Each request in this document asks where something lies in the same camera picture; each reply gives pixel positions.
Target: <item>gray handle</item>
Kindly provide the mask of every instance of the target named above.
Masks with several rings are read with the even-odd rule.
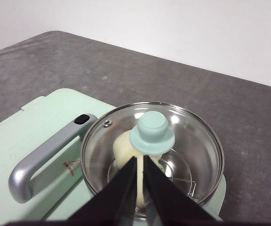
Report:
[[[32,175],[76,136],[84,134],[96,120],[92,114],[80,115],[22,159],[8,181],[13,198],[19,203],[29,201],[32,198]]]

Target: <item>white wall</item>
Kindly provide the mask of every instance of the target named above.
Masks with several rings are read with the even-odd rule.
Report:
[[[51,30],[271,86],[271,0],[0,0],[0,49]]]

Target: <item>gray tabletop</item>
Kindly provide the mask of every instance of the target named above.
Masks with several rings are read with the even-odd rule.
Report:
[[[0,50],[0,121],[63,87],[114,106],[161,101],[196,113],[223,145],[220,216],[271,222],[271,87],[65,32]]]

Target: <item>lid knob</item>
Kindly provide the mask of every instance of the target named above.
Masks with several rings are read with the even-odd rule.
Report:
[[[131,145],[148,155],[168,152],[175,143],[175,135],[165,116],[157,111],[143,114],[129,137]]]

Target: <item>black button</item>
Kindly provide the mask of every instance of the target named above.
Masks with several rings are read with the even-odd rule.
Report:
[[[82,125],[84,123],[86,123],[89,120],[89,116],[86,114],[82,114],[80,116],[78,116],[78,118],[75,119],[74,123],[78,124],[78,125]]]

